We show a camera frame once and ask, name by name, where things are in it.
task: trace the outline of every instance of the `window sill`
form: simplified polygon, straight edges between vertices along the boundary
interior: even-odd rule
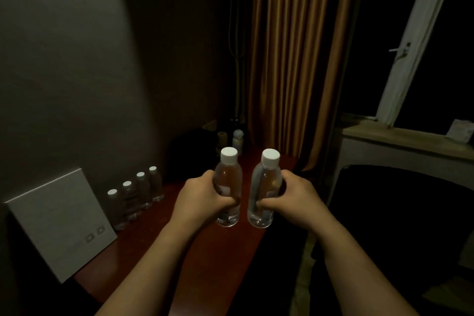
[[[372,140],[453,158],[474,160],[474,149],[471,145],[457,143],[447,139],[444,135],[387,128],[380,122],[372,120],[364,120],[359,125],[344,128],[342,134],[348,137]]]

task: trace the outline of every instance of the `forearm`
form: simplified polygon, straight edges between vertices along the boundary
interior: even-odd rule
[[[313,232],[344,316],[418,315],[341,223],[332,215],[323,222]]]
[[[192,236],[185,228],[167,224],[97,316],[159,315],[168,285]]]

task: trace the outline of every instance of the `curtain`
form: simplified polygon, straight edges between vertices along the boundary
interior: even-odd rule
[[[248,128],[254,144],[321,157],[352,0],[253,0]]]

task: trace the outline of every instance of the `dark window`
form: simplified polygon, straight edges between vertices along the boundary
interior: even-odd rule
[[[446,134],[474,121],[472,0],[444,0],[394,127]]]
[[[415,0],[361,0],[339,111],[375,116]]]

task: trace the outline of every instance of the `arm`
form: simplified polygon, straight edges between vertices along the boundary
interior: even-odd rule
[[[317,236],[342,314],[418,316],[349,231],[331,214],[311,182],[288,170],[281,173],[286,181],[285,194],[263,199],[258,206],[279,212]]]
[[[189,179],[176,199],[173,215],[143,258],[96,316],[151,316],[164,312],[169,284],[193,236],[236,201],[216,193],[214,171]]]

